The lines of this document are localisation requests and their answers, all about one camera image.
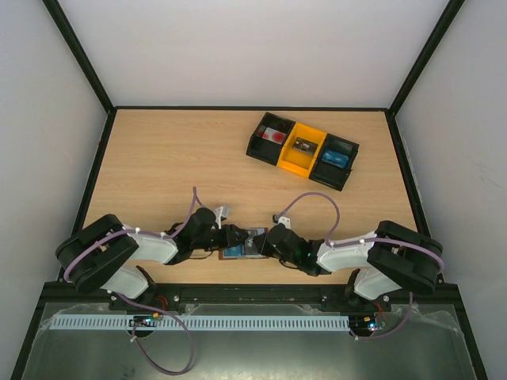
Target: wire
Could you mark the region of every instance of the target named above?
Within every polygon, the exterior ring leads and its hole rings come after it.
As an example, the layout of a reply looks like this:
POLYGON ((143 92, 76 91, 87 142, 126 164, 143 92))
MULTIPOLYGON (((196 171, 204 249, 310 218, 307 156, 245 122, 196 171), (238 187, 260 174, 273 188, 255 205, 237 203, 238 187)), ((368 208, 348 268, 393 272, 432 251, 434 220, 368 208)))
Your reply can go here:
POLYGON ((445 269, 444 261, 441 258, 439 258, 435 253, 431 252, 429 249, 421 247, 420 245, 408 243, 406 241, 395 240, 395 239, 390 239, 390 238, 386 238, 386 237, 368 237, 366 239, 360 239, 360 240, 356 240, 356 241, 347 241, 346 243, 338 242, 338 243, 333 244, 332 248, 342 248, 342 247, 348 247, 350 245, 358 245, 358 244, 372 243, 372 242, 400 245, 402 247, 415 249, 416 251, 425 253, 426 255, 428 255, 429 257, 431 257, 432 259, 434 259, 438 263, 438 266, 439 266, 438 273, 439 274, 442 273, 445 269))
POLYGON ((147 236, 159 237, 159 238, 162 238, 164 240, 170 240, 172 238, 175 238, 180 233, 180 231, 183 230, 183 228, 185 228, 185 226, 189 222, 190 217, 192 216, 192 213, 193 213, 193 209, 196 206, 196 201, 198 200, 198 197, 197 197, 197 188, 195 186, 192 187, 192 191, 193 191, 193 197, 192 197, 192 203, 190 204, 189 213, 187 214, 187 216, 185 218, 185 221, 182 224, 180 224, 178 227, 176 227, 176 230, 171 235, 162 235, 162 234, 156 233, 156 232, 138 231, 138 230, 134 230, 134 229, 125 229, 125 230, 120 230, 120 231, 114 232, 114 233, 112 233, 110 235, 107 235, 106 237, 103 237, 101 240, 95 242, 95 244, 92 244, 90 247, 88 247, 82 253, 80 253, 69 264, 69 266, 67 267, 67 269, 65 269, 65 272, 63 273, 63 278, 66 281, 70 281, 70 275, 71 275, 72 270, 75 268, 75 266, 77 264, 79 264, 81 262, 82 259, 84 259, 88 255, 90 255, 92 252, 95 251, 95 249, 99 248, 101 245, 104 245, 108 241, 110 241, 110 240, 112 240, 114 238, 118 238, 121 235, 125 235, 125 234, 142 234, 142 235, 147 235, 147 236))
POLYGON ((374 336, 357 336, 354 331, 350 330, 350 335, 352 335, 356 340, 375 340, 375 339, 380 339, 380 338, 386 338, 394 333, 396 333, 398 330, 400 330, 404 325, 405 323, 409 320, 409 316, 412 314, 412 303, 414 301, 414 295, 412 294, 412 292, 409 293, 409 306, 408 306, 408 309, 406 311, 406 314, 405 314, 405 317, 403 317, 402 321, 399 322, 399 324, 394 328, 392 329, 391 331, 388 331, 386 332, 385 334, 381 334, 381 335, 374 335, 374 336))
POLYGON ((207 259, 208 257, 210 257, 212 254, 213 254, 214 251, 212 251, 211 253, 209 253, 208 255, 206 256, 203 256, 203 257, 189 257, 190 260, 204 260, 204 259, 207 259))
POLYGON ((278 262, 288 269, 297 269, 297 267, 291 267, 290 265, 287 265, 287 261, 285 260, 278 259, 278 262))
POLYGON ((139 350, 141 350, 141 353, 143 354, 144 358, 147 360, 148 364, 150 364, 158 372, 161 372, 163 374, 167 374, 169 376, 176 376, 179 374, 186 374, 187 372, 189 372, 192 367, 192 364, 193 364, 193 358, 194 358, 194 354, 195 354, 195 350, 196 350, 196 347, 195 347, 196 345, 195 345, 194 340, 192 338, 192 334, 190 333, 190 331, 187 328, 187 326, 185 325, 185 323, 180 318, 178 318, 176 315, 170 313, 169 311, 165 311, 165 310, 162 310, 162 309, 159 309, 156 307, 152 307, 152 306, 142 305, 140 303, 132 301, 131 299, 127 298, 125 295, 120 294, 120 293, 117 293, 117 295, 118 295, 118 297, 123 299, 129 305, 139 307, 140 309, 156 311, 157 313, 161 313, 161 314, 164 314, 168 317, 173 318, 185 330, 187 337, 189 338, 189 342, 190 342, 190 357, 189 357, 189 361, 187 362, 187 365, 182 370, 167 370, 166 368, 160 367, 156 362, 153 361, 153 359, 144 350, 144 348, 141 345, 141 343, 139 342, 139 340, 136 339, 136 337, 135 337, 135 330, 139 327, 140 322, 136 323, 134 325, 134 327, 132 328, 132 339, 135 342, 135 344, 137 344, 137 347, 139 347, 139 350))
POLYGON ((297 202, 299 202, 305 196, 321 196, 323 198, 326 198, 327 200, 329 200, 331 202, 331 204, 334 207, 334 210, 336 210, 336 222, 334 222, 334 225, 331 227, 330 231, 327 233, 327 235, 325 237, 326 245, 328 247, 332 247, 332 245, 330 243, 330 238, 331 238, 331 235, 333 234, 333 232, 338 227, 338 223, 340 222, 340 208, 338 207, 336 202, 334 202, 334 200, 330 196, 328 196, 327 194, 324 194, 323 192, 304 192, 300 196, 296 197, 292 202, 290 202, 290 204, 281 213, 279 213, 276 217, 280 218, 280 217, 284 216, 287 213, 287 211, 290 210, 290 208, 292 206, 294 206, 297 202))

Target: wooden table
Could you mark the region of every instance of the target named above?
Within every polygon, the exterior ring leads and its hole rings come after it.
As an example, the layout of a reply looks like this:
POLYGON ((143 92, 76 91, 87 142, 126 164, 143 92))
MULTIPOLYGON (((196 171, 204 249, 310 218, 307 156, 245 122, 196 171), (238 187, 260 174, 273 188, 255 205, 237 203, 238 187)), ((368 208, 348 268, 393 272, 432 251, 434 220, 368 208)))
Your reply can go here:
MULTIPOLYGON (((229 223, 271 227, 272 215, 303 192, 324 192, 341 208, 333 239, 374 230, 390 219, 415 229, 395 149, 383 112, 279 111, 360 144, 343 192, 245 155, 263 111, 139 110, 117 112, 85 226, 112 213, 143 230, 169 229, 189 211, 192 186, 210 208, 227 204, 229 223)), ((288 213, 306 239, 324 238, 336 215, 323 198, 307 197, 288 213)), ((194 256, 204 255, 195 252, 194 256)), ((310 277, 274 259, 187 260, 142 265, 158 283, 346 283, 350 271, 310 277)))

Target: black metal edge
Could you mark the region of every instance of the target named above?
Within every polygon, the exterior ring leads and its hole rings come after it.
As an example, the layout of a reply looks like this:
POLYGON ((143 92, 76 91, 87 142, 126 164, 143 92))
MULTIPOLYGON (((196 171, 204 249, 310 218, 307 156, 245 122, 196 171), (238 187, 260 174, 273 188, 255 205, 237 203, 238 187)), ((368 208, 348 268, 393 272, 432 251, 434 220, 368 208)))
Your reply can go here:
MULTIPOLYGON (((267 291, 273 289, 275 291, 297 290, 301 294, 294 294, 298 299, 313 299, 316 291, 321 295, 329 295, 337 287, 344 287, 345 285, 210 285, 210 284, 160 284, 160 287, 168 287, 176 290, 178 295, 189 292, 189 294, 197 295, 204 298, 222 298, 227 304, 234 303, 234 295, 231 292, 237 291, 238 297, 241 295, 249 295, 256 298, 256 295, 261 296, 261 300, 265 300, 267 291)), ((69 303, 92 303, 92 302, 109 302, 110 296, 105 291, 96 291, 92 294, 83 295, 79 294, 74 286, 70 283, 51 282, 45 283, 41 292, 39 302, 37 303, 35 312, 30 322, 29 329, 25 336, 25 341, 21 346, 20 355, 17 358, 16 365, 11 377, 11 380, 21 379, 25 370, 26 363, 29 358, 32 342, 36 336, 37 329, 42 318, 42 313, 47 302, 69 302, 69 303)), ((251 300, 238 298, 238 304, 244 304, 251 300)), ((472 332, 470 322, 468 321, 467 313, 464 308, 463 300, 459 288, 454 284, 437 284, 435 292, 431 295, 417 295, 415 301, 419 304, 451 304, 456 310, 459 319, 459 326, 465 336, 465 342, 470 353, 471 361, 479 380, 487 380, 486 370, 482 363, 477 344, 475 343, 474 334, 472 332)), ((390 293, 390 303, 393 304, 407 304, 408 293, 406 291, 395 291, 390 293)))
POLYGON ((41 310, 36 308, 33 312, 32 320, 30 321, 29 328, 25 335, 25 340, 23 340, 19 356, 14 365, 13 373, 10 376, 11 380, 18 380, 23 377, 23 372, 25 372, 26 363, 29 361, 30 351, 32 350, 32 344, 39 328, 43 310, 44 309, 41 310))
POLYGON ((119 105, 117 109, 180 109, 193 111, 348 111, 385 112, 387 108, 376 107, 290 107, 290 106, 221 106, 221 105, 119 105))
POLYGON ((405 78, 402 87, 399 89, 398 94, 393 100, 389 111, 392 115, 396 116, 403 106, 406 98, 409 96, 410 91, 414 87, 415 83, 421 76, 422 71, 425 69, 428 61, 431 59, 433 53, 438 47, 439 43, 444 38, 445 33, 451 26, 451 23, 455 19, 461 6, 465 3, 465 0, 450 0, 442 12, 438 22, 433 28, 433 31, 426 40, 425 46, 422 48, 419 56, 415 60, 414 65, 410 69, 410 72, 405 78))
POLYGON ((71 23, 67 19, 67 16, 63 12, 61 5, 58 3, 58 0, 42 0, 46 8, 48 9, 49 14, 53 18, 56 26, 58 27, 60 33, 62 33, 62 37, 65 42, 67 42, 67 46, 72 51, 72 54, 78 61, 79 66, 83 74, 88 79, 88 82, 92 86, 95 95, 97 95, 98 100, 101 102, 104 110, 109 114, 113 110, 113 105, 111 100, 109 99, 108 94, 105 92, 105 88, 102 85, 95 69, 93 68, 88 56, 85 53, 85 50, 82 48, 81 43, 79 42, 76 33, 72 29, 71 23))
POLYGON ((410 207, 414 214, 414 221, 417 231, 421 234, 431 237, 429 233, 428 223, 426 222, 425 212, 422 210, 421 199, 415 184, 414 175, 410 168, 408 157, 406 156, 405 147, 403 146, 402 136, 399 133, 398 124, 396 119, 389 112, 385 112, 387 126, 391 133, 393 145, 395 147, 396 157, 400 171, 402 172, 403 182, 405 183, 406 194, 408 195, 410 207))

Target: three-compartment tray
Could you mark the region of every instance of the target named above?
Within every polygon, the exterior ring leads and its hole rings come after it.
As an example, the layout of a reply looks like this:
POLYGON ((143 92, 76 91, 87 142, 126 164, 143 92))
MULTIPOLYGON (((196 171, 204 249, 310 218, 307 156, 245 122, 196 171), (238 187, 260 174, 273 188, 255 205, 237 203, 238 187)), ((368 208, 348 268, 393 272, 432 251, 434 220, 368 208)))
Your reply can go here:
POLYGON ((358 150, 359 144, 267 112, 246 154, 341 191, 358 150))

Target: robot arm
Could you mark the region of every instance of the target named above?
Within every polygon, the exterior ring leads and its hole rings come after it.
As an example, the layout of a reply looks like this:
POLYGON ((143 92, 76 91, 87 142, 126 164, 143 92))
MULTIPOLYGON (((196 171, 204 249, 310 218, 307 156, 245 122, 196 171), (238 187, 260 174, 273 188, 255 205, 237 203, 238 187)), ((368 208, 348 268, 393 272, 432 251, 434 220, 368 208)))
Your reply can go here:
POLYGON ((294 264, 310 276, 360 268, 352 273, 349 284, 353 284, 355 295, 366 300, 400 288, 431 294, 440 272, 439 261, 417 248, 430 251, 437 259, 442 255, 437 241, 389 221, 381 222, 375 231, 331 241, 329 246, 323 239, 304 240, 283 220, 267 234, 255 237, 253 243, 260 254, 294 264))
POLYGON ((145 298, 140 299, 140 303, 149 303, 152 292, 148 289, 154 287, 153 280, 141 267, 132 267, 125 262, 152 260, 175 265, 189 259, 194 249, 212 252, 235 247, 248 238, 248 233, 234 224, 223 225, 222 221, 227 216, 227 207, 222 206, 215 211, 202 207, 190 216, 183 228, 182 223, 176 223, 168 231, 156 234, 132 229, 123 225, 115 215, 105 215, 61 244, 56 250, 56 257, 64 269, 75 265, 69 277, 81 293, 100 288, 121 293, 130 299, 145 298), (119 236, 74 263, 97 241, 112 234, 119 236))

